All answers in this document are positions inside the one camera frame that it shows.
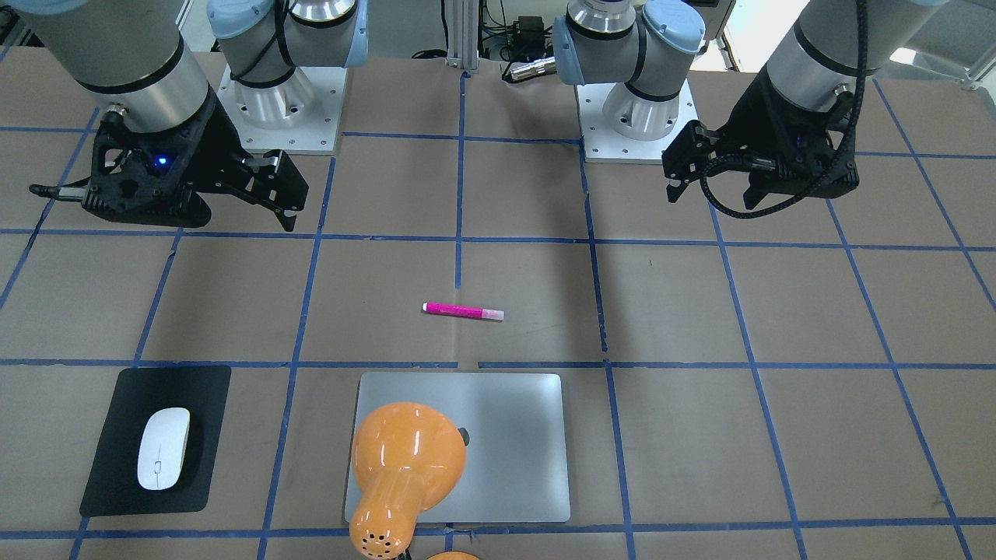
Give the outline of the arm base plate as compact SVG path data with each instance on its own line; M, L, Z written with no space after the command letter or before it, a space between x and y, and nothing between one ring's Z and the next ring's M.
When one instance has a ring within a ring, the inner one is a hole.
M576 86L584 156L590 163L659 164L679 132L698 118L690 84L652 102L625 84Z
M248 152L331 156L348 77L347 68L299 67L283 84L259 89L234 81L226 67L217 95Z

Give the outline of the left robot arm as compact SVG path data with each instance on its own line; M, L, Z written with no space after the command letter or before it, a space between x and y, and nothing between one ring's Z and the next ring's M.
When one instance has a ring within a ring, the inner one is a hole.
M758 219L860 183L857 123L867 81L939 1L811 1L722 127L692 120L661 154L668 200L699 184L733 219ZM675 128L680 93L707 25L683 1L573 1L552 25L565 84L609 84L604 115L623 137Z

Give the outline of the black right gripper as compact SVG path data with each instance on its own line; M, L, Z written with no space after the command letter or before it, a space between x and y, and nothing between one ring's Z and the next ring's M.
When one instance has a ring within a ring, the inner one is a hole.
M199 194L228 194L268 209L283 230L291 233L309 192L309 184L292 157L285 150L268 150L260 156L246 152L213 89L193 123L203 125L193 155L171 198L157 201L147 210L147 223L202 228L212 212Z

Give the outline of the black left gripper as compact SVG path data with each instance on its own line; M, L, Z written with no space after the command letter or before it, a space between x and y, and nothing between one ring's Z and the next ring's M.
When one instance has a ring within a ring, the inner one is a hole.
M668 202L676 203L693 182L732 170L736 153L774 163L771 170L748 174L743 194L748 210L755 210L769 194L806 191L836 155L829 134L847 130L854 99L853 93L844 92L826 111L797 107L782 97L763 68L719 132L701 121L688 121L661 154Z

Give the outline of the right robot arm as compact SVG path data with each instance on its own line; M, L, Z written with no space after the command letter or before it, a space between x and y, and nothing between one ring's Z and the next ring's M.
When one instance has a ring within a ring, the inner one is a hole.
M252 155L232 120L296 130L319 96L306 68L355 68L369 54L364 1L210 1L228 64L224 107L174 17L156 1L7 1L102 110L90 174L39 198L110 222L200 228L204 194L234 196L291 233L309 187L284 148Z

